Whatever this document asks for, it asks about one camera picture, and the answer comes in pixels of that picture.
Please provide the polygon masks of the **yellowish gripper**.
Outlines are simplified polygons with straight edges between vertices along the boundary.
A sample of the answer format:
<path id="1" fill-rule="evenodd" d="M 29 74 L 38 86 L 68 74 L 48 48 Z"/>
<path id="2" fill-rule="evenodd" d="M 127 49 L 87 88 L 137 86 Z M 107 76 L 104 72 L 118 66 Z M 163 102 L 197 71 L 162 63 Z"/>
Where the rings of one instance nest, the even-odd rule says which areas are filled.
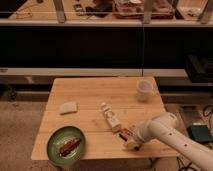
<path id="1" fill-rule="evenodd" d="M 136 137 L 136 133 L 134 129 L 128 129 L 132 132 L 132 136 L 124 142 L 124 147 L 128 150 L 139 150 L 141 148 L 141 143 Z"/>

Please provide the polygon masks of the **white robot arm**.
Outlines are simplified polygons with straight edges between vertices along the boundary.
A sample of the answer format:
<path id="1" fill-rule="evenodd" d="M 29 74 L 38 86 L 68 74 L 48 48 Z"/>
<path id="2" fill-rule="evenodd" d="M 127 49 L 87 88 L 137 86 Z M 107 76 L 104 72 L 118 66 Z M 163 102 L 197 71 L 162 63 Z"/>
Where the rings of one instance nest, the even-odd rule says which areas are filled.
<path id="1" fill-rule="evenodd" d="M 157 139 L 175 149 L 203 171 L 213 171 L 213 150 L 189 139 L 176 127 L 179 121 L 170 112 L 165 112 L 150 120 L 137 124 L 125 142 L 125 148 L 133 150 Z"/>

